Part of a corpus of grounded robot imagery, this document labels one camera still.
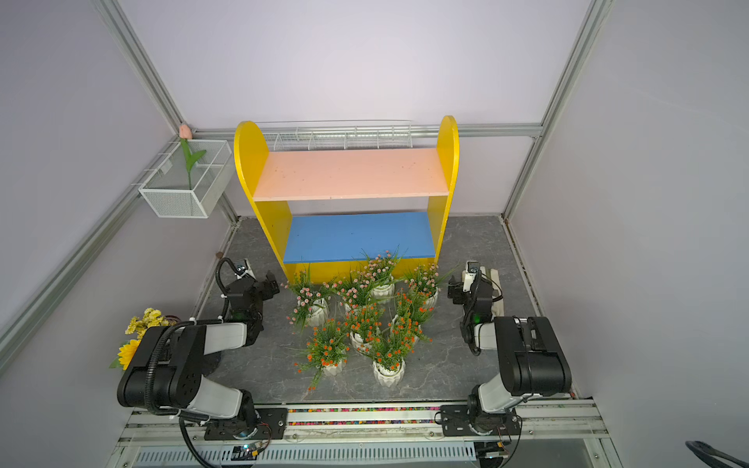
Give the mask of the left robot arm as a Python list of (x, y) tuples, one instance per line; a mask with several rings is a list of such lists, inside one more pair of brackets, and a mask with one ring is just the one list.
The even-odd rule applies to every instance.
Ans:
[(140, 408), (162, 417), (213, 423), (250, 439), (261, 428), (252, 394), (230, 388), (204, 375), (206, 357), (256, 343), (263, 327), (263, 306), (280, 293), (272, 272), (259, 279), (248, 261), (228, 257), (215, 270), (224, 299), (215, 319), (190, 318), (157, 326), (144, 334), (116, 391), (124, 408)]

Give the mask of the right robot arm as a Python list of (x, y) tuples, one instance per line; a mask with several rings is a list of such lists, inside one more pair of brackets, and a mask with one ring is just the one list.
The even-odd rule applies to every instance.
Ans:
[(465, 404), (440, 407), (435, 421), (448, 437), (519, 435), (519, 405), (572, 390), (571, 368), (550, 321), (497, 312), (504, 300), (498, 276), (470, 261), (460, 280), (448, 282), (448, 298), (463, 308), (463, 341), (475, 356), (495, 351), (499, 363), (499, 373), (476, 385)]

